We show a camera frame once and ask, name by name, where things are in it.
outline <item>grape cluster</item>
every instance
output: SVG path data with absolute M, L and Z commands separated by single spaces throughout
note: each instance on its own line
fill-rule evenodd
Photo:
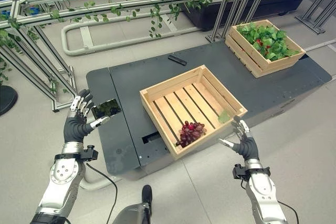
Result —
M 181 145 L 184 148 L 199 139 L 202 135 L 205 135 L 206 128 L 204 128 L 203 123 L 188 123 L 188 121 L 185 121 L 182 129 L 178 132 L 180 134 L 180 141 L 176 143 L 176 146 Z

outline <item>remote control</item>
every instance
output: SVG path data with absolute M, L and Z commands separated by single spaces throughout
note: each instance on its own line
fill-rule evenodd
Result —
M 180 58 L 177 58 L 177 57 L 175 57 L 175 56 L 172 56 L 172 55 L 169 55 L 168 56 L 168 59 L 170 59 L 170 60 L 172 60 L 172 61 L 175 61 L 175 62 L 177 62 L 178 64 L 181 64 L 181 65 L 187 65 L 187 62 L 186 61 L 184 61 L 184 60 L 181 60 Z

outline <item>black table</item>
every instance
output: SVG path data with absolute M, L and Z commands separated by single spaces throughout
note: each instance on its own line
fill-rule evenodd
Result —
M 302 100 L 331 76 L 307 55 L 291 68 L 258 79 L 223 43 L 174 53 L 187 61 L 179 65 L 162 55 L 87 74 L 95 104 L 116 98 L 122 113 L 99 127 L 107 171 L 135 179 L 173 160 L 143 108 L 139 91 L 190 69 L 205 65 L 248 110 L 244 119 L 254 126 Z

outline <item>empty wooden crate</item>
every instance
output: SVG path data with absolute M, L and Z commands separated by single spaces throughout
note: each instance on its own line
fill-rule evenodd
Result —
M 234 115 L 247 110 L 204 66 L 140 91 L 141 101 L 170 153 L 180 158 L 228 127 Z M 226 111 L 229 120 L 220 123 Z M 185 121 L 205 124 L 206 134 L 186 147 L 176 146 Z
M 267 19 L 254 23 L 256 24 L 256 27 L 268 26 L 279 30 Z M 299 45 L 297 45 L 287 36 L 285 38 L 287 47 L 292 50 L 297 50 L 299 53 L 275 61 L 265 59 L 237 30 L 237 27 L 245 25 L 247 24 L 232 26 L 229 33 L 226 35 L 225 44 L 235 53 L 238 59 L 256 78 L 285 68 L 289 68 L 306 53 Z

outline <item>crate of vegetables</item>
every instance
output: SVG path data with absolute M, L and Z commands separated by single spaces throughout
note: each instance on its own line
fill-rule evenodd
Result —
M 174 159 L 247 112 L 204 65 L 141 90 L 140 97 Z
M 256 78 L 291 67 L 306 53 L 267 19 L 232 26 L 225 43 Z

